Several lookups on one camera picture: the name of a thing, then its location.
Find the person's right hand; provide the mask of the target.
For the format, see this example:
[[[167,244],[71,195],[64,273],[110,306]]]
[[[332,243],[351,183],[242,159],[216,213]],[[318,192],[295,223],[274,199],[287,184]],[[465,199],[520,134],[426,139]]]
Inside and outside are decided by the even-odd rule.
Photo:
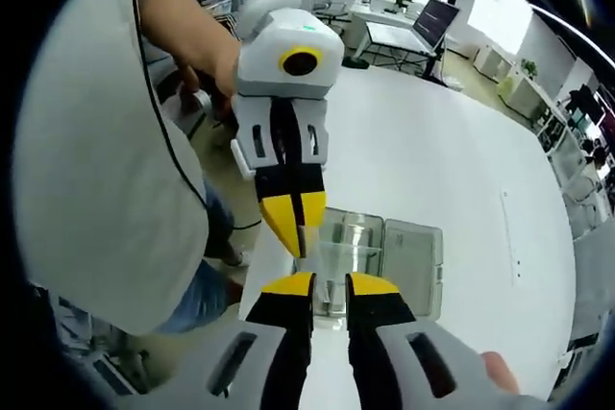
[[[481,358],[489,378],[501,389],[519,394],[518,382],[503,357],[495,351],[483,352]]]

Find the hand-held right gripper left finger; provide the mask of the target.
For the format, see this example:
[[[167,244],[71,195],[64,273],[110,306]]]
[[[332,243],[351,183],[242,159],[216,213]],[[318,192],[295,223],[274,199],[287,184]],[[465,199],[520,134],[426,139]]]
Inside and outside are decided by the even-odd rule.
[[[207,336],[154,391],[117,409],[297,409],[311,361],[315,274],[264,286],[244,320]]]

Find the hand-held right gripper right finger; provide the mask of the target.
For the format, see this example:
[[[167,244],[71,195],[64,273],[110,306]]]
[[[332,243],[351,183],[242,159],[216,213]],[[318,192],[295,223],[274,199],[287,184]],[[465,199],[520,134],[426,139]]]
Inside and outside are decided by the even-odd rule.
[[[489,376],[478,353],[417,319],[390,281],[346,276],[348,355],[363,409],[544,409]]]

